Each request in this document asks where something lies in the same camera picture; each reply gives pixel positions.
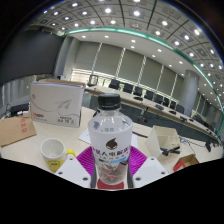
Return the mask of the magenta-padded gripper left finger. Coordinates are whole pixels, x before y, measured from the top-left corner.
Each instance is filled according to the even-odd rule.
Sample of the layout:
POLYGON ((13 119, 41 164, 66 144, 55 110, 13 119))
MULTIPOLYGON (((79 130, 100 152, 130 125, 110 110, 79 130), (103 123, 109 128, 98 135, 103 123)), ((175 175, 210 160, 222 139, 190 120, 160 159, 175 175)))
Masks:
POLYGON ((81 187, 94 188, 97 176, 92 148, 86 148, 77 157, 68 154, 56 175, 81 187))

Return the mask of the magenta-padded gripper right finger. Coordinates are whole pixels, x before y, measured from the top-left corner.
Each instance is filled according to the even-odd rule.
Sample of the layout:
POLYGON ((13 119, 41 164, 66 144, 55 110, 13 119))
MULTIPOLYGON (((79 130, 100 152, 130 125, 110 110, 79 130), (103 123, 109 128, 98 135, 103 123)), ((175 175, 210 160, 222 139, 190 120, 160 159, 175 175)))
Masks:
POLYGON ((137 148, 131 147, 128 169, 128 187, 140 188, 168 175, 155 157, 147 157, 137 148))

